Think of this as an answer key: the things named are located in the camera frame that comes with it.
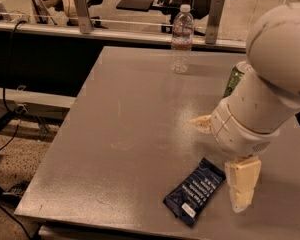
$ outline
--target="water bottle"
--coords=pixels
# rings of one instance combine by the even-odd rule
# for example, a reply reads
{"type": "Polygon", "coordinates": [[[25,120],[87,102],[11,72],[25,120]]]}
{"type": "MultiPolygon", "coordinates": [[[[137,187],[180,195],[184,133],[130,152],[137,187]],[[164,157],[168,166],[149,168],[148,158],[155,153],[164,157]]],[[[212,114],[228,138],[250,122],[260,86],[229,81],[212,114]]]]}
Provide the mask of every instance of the water bottle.
{"type": "Polygon", "coordinates": [[[188,59],[192,48],[194,21],[190,13],[190,5],[183,4],[176,16],[172,27],[172,61],[171,70],[177,74],[186,73],[188,59]]]}

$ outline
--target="packet label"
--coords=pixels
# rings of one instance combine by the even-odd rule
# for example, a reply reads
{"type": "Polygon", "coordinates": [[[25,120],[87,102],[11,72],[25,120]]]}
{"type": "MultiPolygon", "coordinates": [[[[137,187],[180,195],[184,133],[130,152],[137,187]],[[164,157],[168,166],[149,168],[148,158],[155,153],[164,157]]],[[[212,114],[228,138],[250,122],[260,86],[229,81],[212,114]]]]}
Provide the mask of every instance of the packet label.
{"type": "Polygon", "coordinates": [[[225,173],[203,158],[199,166],[163,200],[186,225],[193,226],[215,190],[226,179],[225,173]]]}

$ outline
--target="table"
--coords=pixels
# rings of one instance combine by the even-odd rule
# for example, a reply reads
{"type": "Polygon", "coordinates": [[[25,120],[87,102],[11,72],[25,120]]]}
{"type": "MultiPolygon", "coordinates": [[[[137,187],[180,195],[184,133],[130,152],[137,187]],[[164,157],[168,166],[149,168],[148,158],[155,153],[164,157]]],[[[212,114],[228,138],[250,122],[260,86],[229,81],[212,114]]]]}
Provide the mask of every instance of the table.
{"type": "Polygon", "coordinates": [[[187,75],[169,50],[105,47],[16,214],[183,239],[299,239],[300,127],[295,119],[262,155],[251,207],[235,214],[224,183],[188,228],[163,198],[206,157],[231,157],[188,120],[210,114],[243,54],[192,52],[187,75]]]}

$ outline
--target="soda can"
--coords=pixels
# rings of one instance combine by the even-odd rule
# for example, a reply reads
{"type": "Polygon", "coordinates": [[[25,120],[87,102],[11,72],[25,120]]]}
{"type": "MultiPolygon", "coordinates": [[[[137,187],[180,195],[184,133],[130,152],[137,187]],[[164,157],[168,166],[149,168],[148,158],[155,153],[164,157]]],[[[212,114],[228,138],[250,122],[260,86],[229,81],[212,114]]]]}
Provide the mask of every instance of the soda can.
{"type": "Polygon", "coordinates": [[[247,69],[251,67],[250,64],[246,61],[239,62],[231,71],[227,87],[224,91],[223,98],[228,97],[233,92],[234,88],[238,85],[241,78],[247,71],[247,69]]]}

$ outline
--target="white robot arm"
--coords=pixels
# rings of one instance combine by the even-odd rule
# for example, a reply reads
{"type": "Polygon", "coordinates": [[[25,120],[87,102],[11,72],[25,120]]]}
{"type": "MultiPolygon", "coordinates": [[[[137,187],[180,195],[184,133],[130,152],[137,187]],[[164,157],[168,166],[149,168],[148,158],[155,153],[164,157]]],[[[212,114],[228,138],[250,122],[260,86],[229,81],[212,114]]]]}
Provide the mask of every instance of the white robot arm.
{"type": "Polygon", "coordinates": [[[221,148],[236,157],[226,163],[236,212],[251,203],[261,169],[256,156],[300,112],[300,3],[264,14],[249,32],[246,54],[251,67],[210,119],[221,148]]]}

